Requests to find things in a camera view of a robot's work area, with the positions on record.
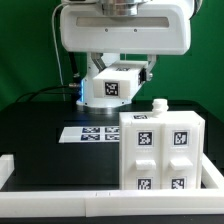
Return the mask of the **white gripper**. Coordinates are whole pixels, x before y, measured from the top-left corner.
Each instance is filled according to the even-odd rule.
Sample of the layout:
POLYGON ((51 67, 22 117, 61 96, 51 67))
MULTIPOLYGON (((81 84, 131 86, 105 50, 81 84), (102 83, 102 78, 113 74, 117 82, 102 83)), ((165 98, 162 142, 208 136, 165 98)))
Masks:
POLYGON ((61 11, 61 41, 68 51, 92 53, 93 75, 107 68, 102 53, 149 54, 144 81, 153 78, 156 55, 182 55, 190 47, 190 3, 143 3, 135 16, 105 16, 97 4, 61 11))

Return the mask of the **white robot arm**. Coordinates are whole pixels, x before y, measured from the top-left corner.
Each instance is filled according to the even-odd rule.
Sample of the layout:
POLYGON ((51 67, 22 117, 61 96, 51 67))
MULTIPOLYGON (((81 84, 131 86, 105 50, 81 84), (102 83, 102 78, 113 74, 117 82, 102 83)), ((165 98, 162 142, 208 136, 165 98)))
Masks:
POLYGON ((61 41, 85 52, 89 68, 78 104, 116 108, 129 104, 158 55, 182 55, 191 43, 190 19, 200 0, 77 0, 65 3, 61 41))

